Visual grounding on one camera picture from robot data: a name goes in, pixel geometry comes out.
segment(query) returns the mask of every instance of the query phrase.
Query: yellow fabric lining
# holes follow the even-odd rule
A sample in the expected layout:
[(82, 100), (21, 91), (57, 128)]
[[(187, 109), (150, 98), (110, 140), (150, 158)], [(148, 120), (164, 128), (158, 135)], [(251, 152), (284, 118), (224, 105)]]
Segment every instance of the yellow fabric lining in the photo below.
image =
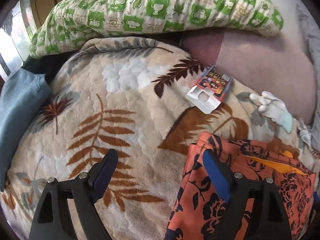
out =
[(291, 153), (291, 152), (289, 152), (289, 151), (284, 151), (283, 153), (281, 153), (281, 155), (283, 155), (283, 156), (287, 156), (287, 157), (289, 157), (289, 158), (293, 158), (292, 153)]
[(303, 173), (299, 169), (294, 168), (294, 167), (292, 167), (292, 166), (290, 166), (288, 164), (277, 163), (277, 162), (273, 162), (273, 161), (269, 161), (269, 160), (262, 160), (262, 159), (260, 159), (258, 157), (254, 157), (254, 156), (247, 156), (247, 155), (245, 155), (245, 156), (250, 158), (250, 159), (252, 159), (252, 160), (254, 160), (254, 161), (257, 161), (259, 163), (265, 164), (265, 165), (275, 169), (276, 171), (279, 171), (282, 174), (289, 173), (290, 171), (294, 170), (294, 171), (296, 171), (296, 173), (298, 173), (300, 175), (306, 175), (305, 173)]

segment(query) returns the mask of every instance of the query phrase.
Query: blue cushion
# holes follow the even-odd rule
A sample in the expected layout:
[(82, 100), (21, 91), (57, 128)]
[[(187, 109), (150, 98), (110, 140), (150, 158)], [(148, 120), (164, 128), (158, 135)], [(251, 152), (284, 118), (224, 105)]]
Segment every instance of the blue cushion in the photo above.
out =
[(51, 93), (45, 75), (12, 72), (0, 96), (0, 190), (21, 137)]

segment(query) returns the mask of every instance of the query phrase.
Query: blanket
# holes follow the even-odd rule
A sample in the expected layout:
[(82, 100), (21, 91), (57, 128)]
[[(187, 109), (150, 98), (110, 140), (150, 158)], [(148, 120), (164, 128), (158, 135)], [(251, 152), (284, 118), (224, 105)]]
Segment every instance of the blanket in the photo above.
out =
[[(98, 214), (113, 239), (162, 239), (188, 145), (201, 132), (263, 142), (276, 136), (299, 147), (297, 121), (287, 134), (259, 115), (248, 98), (253, 91), (237, 80), (211, 114), (187, 101), (208, 67), (153, 39), (88, 41), (60, 69), (52, 96), (20, 141), (0, 198), (6, 217), (28, 236), (47, 178), (72, 179), (115, 148), (119, 164), (95, 205)], [(85, 239), (69, 206), (78, 238)]]
[(31, 56), (79, 49), (92, 38), (179, 32), (211, 26), (277, 35), (284, 21), (271, 0), (63, 0), (33, 36)]

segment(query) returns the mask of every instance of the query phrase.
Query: gray fabric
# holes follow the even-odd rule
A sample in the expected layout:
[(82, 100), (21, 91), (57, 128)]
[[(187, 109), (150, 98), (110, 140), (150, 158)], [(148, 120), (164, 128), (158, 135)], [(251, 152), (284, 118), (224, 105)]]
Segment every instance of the gray fabric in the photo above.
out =
[(12, 72), (0, 96), (0, 190), (21, 137), (51, 93), (44, 79), (27, 70)]
[(309, 45), (309, 51), (313, 61), (317, 80), (318, 103), (315, 113), (315, 119), (311, 130), (311, 145), (314, 149), (320, 151), (320, 29), (310, 12), (304, 6), (297, 5), (300, 18), (302, 33)]

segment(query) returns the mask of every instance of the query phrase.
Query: blue gripper pad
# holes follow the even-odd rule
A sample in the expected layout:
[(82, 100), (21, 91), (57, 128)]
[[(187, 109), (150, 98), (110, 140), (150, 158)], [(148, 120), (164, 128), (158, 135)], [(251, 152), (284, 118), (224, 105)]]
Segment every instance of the blue gripper pad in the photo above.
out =
[(230, 185), (226, 178), (220, 172), (209, 151), (205, 151), (203, 153), (203, 165), (210, 177), (215, 190), (217, 191), (219, 198), (222, 198), (225, 202), (229, 203)]

